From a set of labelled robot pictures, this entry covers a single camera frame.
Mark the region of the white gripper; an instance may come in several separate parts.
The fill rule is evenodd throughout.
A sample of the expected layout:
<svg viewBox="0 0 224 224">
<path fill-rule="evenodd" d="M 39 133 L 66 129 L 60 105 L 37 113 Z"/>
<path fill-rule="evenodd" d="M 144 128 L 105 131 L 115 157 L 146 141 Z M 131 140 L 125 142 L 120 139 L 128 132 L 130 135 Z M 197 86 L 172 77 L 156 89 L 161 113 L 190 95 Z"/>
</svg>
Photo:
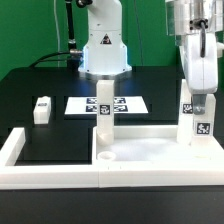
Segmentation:
<svg viewBox="0 0 224 224">
<path fill-rule="evenodd" d="M 205 113 L 206 94 L 212 94 L 218 88 L 218 61 L 216 37 L 206 34 L 205 56 L 201 57 L 201 35 L 187 35 L 180 47 L 184 76 L 192 95 L 193 113 Z"/>
</svg>

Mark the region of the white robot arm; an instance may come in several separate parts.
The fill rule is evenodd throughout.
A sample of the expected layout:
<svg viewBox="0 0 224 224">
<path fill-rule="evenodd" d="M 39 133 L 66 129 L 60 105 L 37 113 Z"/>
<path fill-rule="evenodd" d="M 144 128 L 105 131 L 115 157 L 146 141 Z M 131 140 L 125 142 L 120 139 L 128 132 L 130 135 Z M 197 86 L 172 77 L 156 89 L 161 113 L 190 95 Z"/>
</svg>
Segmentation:
<svg viewBox="0 0 224 224">
<path fill-rule="evenodd" d="M 88 42 L 81 72 L 117 75 L 129 71 L 122 41 L 119 0 L 76 0 L 88 9 Z M 182 68 L 192 98 L 193 113 L 206 111 L 206 97 L 218 88 L 221 56 L 216 33 L 224 30 L 224 0 L 165 0 L 167 33 L 176 37 Z"/>
</svg>

